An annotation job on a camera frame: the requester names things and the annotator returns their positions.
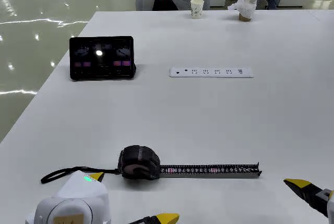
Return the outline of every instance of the green light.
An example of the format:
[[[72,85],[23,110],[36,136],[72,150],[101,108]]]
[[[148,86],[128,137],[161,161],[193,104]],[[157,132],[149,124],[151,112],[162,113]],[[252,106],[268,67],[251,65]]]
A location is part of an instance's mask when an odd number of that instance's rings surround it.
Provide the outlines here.
[[[88,176],[85,176],[84,178],[85,178],[86,181],[92,181],[92,179],[89,178]]]

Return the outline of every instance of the power outlet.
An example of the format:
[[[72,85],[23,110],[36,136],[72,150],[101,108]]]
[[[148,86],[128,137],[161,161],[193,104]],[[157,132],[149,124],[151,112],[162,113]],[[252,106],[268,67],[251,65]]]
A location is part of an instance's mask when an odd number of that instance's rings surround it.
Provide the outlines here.
[[[170,77],[252,78],[250,68],[172,67]]]

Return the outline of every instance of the paper cup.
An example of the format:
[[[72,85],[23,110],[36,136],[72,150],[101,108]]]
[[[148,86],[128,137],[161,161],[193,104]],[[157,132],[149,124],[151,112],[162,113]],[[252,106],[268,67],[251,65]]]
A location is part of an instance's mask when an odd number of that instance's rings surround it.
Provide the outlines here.
[[[204,0],[191,0],[190,4],[192,8],[190,14],[192,18],[199,19],[202,17]]]

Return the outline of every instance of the white table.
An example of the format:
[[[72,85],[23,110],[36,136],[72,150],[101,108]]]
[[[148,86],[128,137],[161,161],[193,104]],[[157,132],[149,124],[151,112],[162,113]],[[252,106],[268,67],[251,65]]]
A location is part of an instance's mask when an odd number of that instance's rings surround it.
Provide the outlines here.
[[[333,17],[333,12],[326,12]],[[0,144],[1,223],[23,223],[68,178],[63,167],[114,168],[147,145],[162,163],[255,163],[254,180],[106,175],[113,223],[161,212],[189,223],[326,223],[284,183],[334,188],[334,32],[310,11],[96,13],[81,36],[131,35],[132,81],[69,79],[68,53]],[[251,67],[252,79],[170,78],[172,66]]]

